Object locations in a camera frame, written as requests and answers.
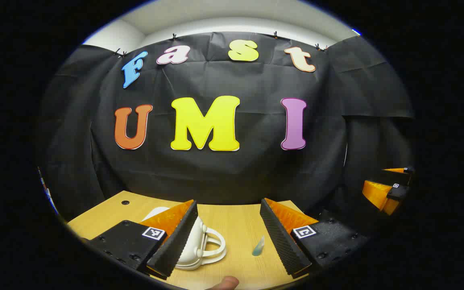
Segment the white suitcase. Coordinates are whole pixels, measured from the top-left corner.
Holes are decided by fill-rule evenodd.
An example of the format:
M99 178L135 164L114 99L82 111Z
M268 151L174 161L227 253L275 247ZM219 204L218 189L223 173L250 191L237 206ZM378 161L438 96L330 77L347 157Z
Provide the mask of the white suitcase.
M224 238L201 220L195 202L153 212L140 223L139 235L152 271L170 276L175 268L193 270L226 255Z

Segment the white and red clutter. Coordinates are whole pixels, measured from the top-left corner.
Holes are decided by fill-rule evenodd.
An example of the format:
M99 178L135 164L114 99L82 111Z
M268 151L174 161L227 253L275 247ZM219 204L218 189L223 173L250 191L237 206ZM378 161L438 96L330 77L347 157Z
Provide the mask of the white and red clutter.
M48 188L47 185L46 185L46 182L45 182L45 180L44 180L44 177L42 176L42 173L41 173L41 170L40 170L39 167L37 167L37 172L39 173L40 180L41 180L41 184L42 184L42 186L43 186L43 190L44 190L44 193L45 193L45 195L46 195L46 198L49 200L51 207L53 208L55 214L58 216L58 215L59 215L59 212L58 212L58 210L57 210L57 208L56 208L56 206L55 206L55 204L54 204L54 202L53 202L53 198L52 198L52 196L51 196L51 194L50 194L50 190L49 190L49 188Z

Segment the black backdrop cloth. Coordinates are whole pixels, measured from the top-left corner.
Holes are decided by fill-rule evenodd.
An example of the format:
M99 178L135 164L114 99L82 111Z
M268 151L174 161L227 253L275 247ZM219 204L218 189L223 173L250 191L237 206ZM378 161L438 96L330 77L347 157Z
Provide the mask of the black backdrop cloth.
M414 165L413 117L402 80L361 37L318 51L211 32L124 58L82 45L46 88L37 163L68 221L120 191L347 215L365 180Z

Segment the silver blue skin care tube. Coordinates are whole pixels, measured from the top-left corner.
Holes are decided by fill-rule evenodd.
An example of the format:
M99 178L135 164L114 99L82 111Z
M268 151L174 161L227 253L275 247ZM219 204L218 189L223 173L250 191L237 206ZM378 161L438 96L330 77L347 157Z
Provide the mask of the silver blue skin care tube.
M262 236L259 240L259 242L256 244L252 251L252 255L257 257L260 256L263 253L263 248L265 246L265 237Z

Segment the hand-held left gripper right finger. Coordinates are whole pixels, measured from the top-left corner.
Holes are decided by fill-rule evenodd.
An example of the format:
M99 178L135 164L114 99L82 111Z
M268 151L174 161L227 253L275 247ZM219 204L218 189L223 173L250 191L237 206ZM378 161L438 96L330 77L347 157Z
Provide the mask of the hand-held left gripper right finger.
M331 268L369 240L326 210L314 219L264 198L260 216L286 272L293 278Z

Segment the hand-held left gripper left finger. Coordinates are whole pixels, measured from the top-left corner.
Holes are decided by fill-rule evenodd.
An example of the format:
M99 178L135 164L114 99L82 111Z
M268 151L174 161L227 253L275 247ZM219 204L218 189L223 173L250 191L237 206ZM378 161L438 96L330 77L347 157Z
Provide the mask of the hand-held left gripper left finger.
M197 202L189 200L140 223L123 220L89 244L136 271L165 280L179 261L197 217Z

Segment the row of black cloth clips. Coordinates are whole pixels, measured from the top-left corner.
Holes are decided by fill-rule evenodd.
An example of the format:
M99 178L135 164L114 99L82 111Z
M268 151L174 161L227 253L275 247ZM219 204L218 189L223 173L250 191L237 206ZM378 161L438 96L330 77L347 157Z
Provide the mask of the row of black cloth clips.
M138 48L142 48L147 45L151 44L174 44L174 43L182 43L182 42L188 42L189 38L193 37L200 37L200 36L213 36L213 35L228 35L229 37L234 36L238 38L240 35L246 35L247 39L249 40L255 40L255 39L276 39L277 41L286 41L289 42L290 44L302 44L302 41L296 41L292 40L289 38L283 38L280 37L280 35L277 35L275 32L273 35L269 34L263 34L263 33L247 33L247 32L239 32L239 31L220 31L220 32L208 32L208 33L197 33L197 34L191 34L191 35L176 35L173 34L171 38L169 39L160 39L160 40L155 40L154 38L145 38L144 40L140 41L139 44L137 44L136 48L131 48L130 51L122 51L121 53L119 52L120 50L117 49L116 51L112 52L112 55L118 56L118 57L125 57L127 54L130 54L131 51L134 51Z

